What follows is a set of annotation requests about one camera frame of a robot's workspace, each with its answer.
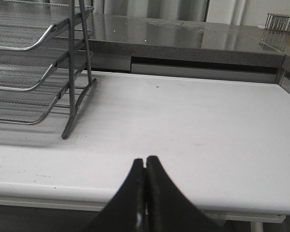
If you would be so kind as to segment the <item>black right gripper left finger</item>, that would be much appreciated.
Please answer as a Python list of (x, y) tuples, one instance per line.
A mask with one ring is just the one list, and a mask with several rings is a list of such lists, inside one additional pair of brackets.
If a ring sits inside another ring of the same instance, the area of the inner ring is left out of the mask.
[(133, 161), (120, 189), (83, 232), (143, 232), (145, 230), (145, 169), (142, 159)]

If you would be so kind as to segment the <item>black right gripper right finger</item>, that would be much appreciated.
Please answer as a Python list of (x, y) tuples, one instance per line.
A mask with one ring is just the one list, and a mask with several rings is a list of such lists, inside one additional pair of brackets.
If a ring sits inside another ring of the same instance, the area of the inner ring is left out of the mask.
[(221, 232), (177, 188), (156, 156), (146, 160), (148, 222), (151, 232)]

